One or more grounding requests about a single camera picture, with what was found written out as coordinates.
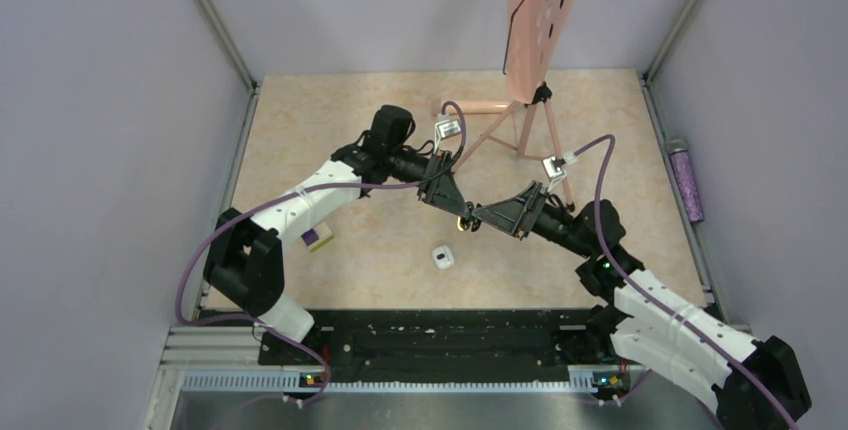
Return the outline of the black earbud charging case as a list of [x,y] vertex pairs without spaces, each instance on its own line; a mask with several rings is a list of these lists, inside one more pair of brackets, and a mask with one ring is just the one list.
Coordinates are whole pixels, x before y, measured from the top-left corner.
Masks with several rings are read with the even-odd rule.
[[473,212],[479,204],[467,201],[465,205],[467,212],[457,217],[457,228],[460,232],[476,232],[481,226],[481,221],[473,215]]

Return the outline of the white earbud charging case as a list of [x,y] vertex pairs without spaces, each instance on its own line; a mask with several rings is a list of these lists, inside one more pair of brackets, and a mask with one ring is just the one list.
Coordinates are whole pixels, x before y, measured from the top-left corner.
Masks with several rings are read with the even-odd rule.
[[431,254],[434,265],[440,270],[450,269],[456,263],[453,252],[448,246],[438,246]]

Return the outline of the pink music stand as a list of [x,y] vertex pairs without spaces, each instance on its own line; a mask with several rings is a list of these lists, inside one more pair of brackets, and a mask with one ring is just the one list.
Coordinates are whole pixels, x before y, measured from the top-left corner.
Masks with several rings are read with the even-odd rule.
[[[483,143],[490,141],[512,150],[524,160],[541,162],[546,157],[528,153],[528,144],[538,109],[546,117],[553,155],[565,157],[554,115],[552,90],[546,82],[547,73],[566,26],[575,0],[508,0],[507,37],[502,74],[511,101],[507,104],[470,101],[461,105],[472,114],[498,115],[470,145],[459,150],[452,159],[453,170],[461,166]],[[574,208],[569,192],[564,193],[564,206]]]

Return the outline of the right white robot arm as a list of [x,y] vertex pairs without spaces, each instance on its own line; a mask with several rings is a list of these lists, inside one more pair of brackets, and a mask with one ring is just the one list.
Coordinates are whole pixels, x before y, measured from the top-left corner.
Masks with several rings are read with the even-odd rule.
[[469,212],[473,227],[488,224],[516,238],[534,233],[585,257],[579,280],[605,303],[587,324],[594,359],[643,365],[695,397],[726,429],[794,429],[811,409],[792,347],[737,330],[662,283],[621,245],[626,231],[609,200],[572,215],[535,182]]

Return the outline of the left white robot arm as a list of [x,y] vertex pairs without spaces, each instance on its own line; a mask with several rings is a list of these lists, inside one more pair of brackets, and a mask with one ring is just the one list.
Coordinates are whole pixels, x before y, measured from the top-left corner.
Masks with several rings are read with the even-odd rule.
[[372,190],[424,191],[451,176],[464,150],[441,152],[438,147],[454,136],[467,140],[464,116],[440,117],[428,154],[408,146],[414,130],[409,111],[382,106],[369,129],[332,153],[301,184],[249,211],[225,211],[201,245],[207,255],[205,282],[236,304],[242,319],[282,340],[283,351],[295,362],[314,360],[321,338],[312,330],[313,316],[285,293],[286,249],[331,213]]

